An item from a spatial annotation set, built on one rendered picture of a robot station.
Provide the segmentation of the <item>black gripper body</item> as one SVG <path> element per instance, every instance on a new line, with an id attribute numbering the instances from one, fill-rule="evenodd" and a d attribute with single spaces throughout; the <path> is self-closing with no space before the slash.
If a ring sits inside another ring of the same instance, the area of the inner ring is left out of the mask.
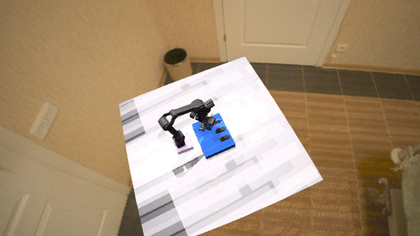
<path id="1" fill-rule="evenodd" d="M 190 117 L 194 119 L 194 117 L 196 119 L 199 119 L 201 121 L 205 121 L 207 122 L 208 125 L 213 126 L 213 124 L 215 123 L 216 119 L 212 116 L 206 116 L 206 114 L 199 116 L 198 114 L 195 114 L 193 111 L 190 114 Z"/>

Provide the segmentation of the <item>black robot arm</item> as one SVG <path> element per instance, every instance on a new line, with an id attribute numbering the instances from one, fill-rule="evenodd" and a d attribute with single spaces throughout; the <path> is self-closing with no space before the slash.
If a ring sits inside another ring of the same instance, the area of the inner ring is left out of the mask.
<path id="1" fill-rule="evenodd" d="M 205 103 L 203 100 L 196 99 L 192 101 L 191 104 L 188 104 L 186 106 L 182 106 L 177 109 L 171 109 L 168 113 L 164 113 L 160 118 L 158 123 L 162 127 L 164 131 L 168 131 L 173 135 L 172 139 L 177 146 L 177 149 L 180 149 L 185 146 L 185 136 L 181 132 L 181 130 L 176 131 L 172 126 L 175 122 L 175 119 L 178 116 L 184 115 L 186 113 L 194 112 L 195 114 L 198 114 L 199 116 L 202 116 L 206 114 L 208 116 L 208 113 L 211 112 L 211 108 L 214 107 L 215 104 L 212 101 L 212 99 L 209 99 Z M 205 113 L 206 111 L 206 113 Z M 167 116 L 171 115 L 171 120 L 168 122 Z"/>

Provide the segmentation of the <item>blue flat panel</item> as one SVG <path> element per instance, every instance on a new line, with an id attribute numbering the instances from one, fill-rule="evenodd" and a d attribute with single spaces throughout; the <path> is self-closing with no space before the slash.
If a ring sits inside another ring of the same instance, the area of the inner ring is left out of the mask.
<path id="1" fill-rule="evenodd" d="M 207 125 L 204 131 L 200 129 L 201 122 L 192 124 L 206 159 L 236 146 L 220 113 L 212 117 L 216 119 L 215 123 L 213 126 Z"/>

